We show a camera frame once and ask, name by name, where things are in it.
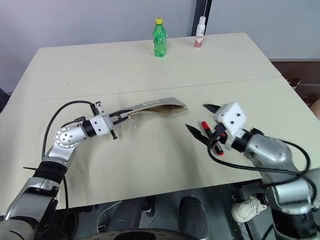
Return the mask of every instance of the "plastic bottle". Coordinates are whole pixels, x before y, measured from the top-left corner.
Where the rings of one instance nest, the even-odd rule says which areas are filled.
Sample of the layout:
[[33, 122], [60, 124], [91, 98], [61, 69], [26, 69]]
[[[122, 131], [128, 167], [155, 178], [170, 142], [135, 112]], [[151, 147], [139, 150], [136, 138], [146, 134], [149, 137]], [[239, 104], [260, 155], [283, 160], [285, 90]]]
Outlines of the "plastic bottle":
[[206, 17], [201, 16], [199, 20], [199, 24], [196, 27], [196, 33], [195, 33], [194, 46], [196, 48], [201, 48], [202, 40], [204, 39], [205, 29], [206, 29]]
[[166, 38], [167, 33], [163, 26], [164, 20], [161, 17], [155, 19], [155, 28], [153, 30], [153, 46], [154, 46], [154, 55], [156, 57], [163, 57], [166, 55]]

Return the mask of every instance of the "white table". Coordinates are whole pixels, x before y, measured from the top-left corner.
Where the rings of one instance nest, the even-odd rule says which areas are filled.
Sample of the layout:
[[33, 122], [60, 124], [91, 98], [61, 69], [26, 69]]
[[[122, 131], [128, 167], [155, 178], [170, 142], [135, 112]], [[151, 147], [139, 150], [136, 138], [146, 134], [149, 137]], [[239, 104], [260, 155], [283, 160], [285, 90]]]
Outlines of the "white table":
[[[210, 160], [186, 129], [203, 120], [213, 124], [202, 107], [208, 103], [240, 103], [248, 129], [301, 145], [312, 167], [320, 167], [319, 121], [246, 34], [206, 36], [201, 49], [194, 49], [193, 41], [169, 39], [164, 58], [152, 56], [151, 41], [40, 49], [0, 115], [0, 214], [33, 174], [22, 167], [39, 165], [49, 119], [72, 100], [101, 101], [111, 113], [175, 97], [188, 110], [137, 115], [136, 128], [129, 122], [116, 126], [117, 140], [108, 135], [82, 142], [66, 174], [71, 207], [258, 179], [257, 172]], [[61, 112], [47, 146], [63, 123], [90, 115], [82, 104]], [[292, 151], [296, 166], [304, 168], [302, 154]], [[223, 159], [252, 165], [235, 150]], [[64, 208], [63, 187], [58, 200]]]

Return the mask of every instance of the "bottle label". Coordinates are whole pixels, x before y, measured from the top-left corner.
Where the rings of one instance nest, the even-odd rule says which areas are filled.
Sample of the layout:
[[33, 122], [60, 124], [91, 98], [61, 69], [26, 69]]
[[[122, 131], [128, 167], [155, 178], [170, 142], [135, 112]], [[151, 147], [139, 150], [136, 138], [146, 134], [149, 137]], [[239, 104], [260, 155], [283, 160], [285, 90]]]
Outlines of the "bottle label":
[[166, 43], [166, 37], [154, 37], [153, 42], [155, 44], [165, 44]]

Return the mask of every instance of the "marker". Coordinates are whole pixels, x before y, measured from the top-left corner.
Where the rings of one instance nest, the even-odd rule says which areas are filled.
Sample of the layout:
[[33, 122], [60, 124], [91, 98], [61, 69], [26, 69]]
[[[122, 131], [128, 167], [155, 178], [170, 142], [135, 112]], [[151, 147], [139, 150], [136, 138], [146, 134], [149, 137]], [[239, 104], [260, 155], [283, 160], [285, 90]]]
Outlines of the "marker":
[[[212, 131], [211, 131], [209, 125], [206, 123], [206, 121], [202, 121], [201, 125], [202, 125], [205, 133], [207, 134], [207, 136], [210, 138], [210, 136], [212, 135]], [[214, 150], [215, 150], [216, 154], [218, 154], [219, 156], [223, 156], [225, 154], [223, 149], [221, 148], [219, 142], [217, 142], [214, 145]]]

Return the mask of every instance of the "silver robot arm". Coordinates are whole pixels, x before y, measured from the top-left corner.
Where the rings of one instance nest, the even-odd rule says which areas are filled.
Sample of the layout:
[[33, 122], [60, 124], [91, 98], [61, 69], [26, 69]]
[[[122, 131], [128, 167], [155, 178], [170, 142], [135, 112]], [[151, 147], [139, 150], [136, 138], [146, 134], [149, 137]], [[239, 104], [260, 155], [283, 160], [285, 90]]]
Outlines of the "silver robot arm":
[[113, 122], [96, 103], [98, 114], [77, 126], [66, 126], [55, 133], [53, 147], [42, 159], [33, 177], [29, 178], [9, 206], [0, 222], [0, 239], [33, 240], [43, 219], [51, 219], [58, 201], [60, 184], [75, 154], [75, 149], [88, 137], [112, 133]]
[[[221, 107], [207, 107], [215, 112], [214, 120], [222, 124], [227, 149], [243, 152], [256, 168], [272, 168], [299, 173], [292, 161], [292, 153], [284, 142], [266, 137], [257, 129], [244, 130], [246, 115], [237, 103]], [[288, 181], [294, 176], [279, 172], [261, 171], [264, 184]], [[265, 189], [268, 203], [272, 210], [275, 236], [279, 240], [320, 240], [313, 215], [307, 182], [299, 178], [293, 182], [269, 186]]]

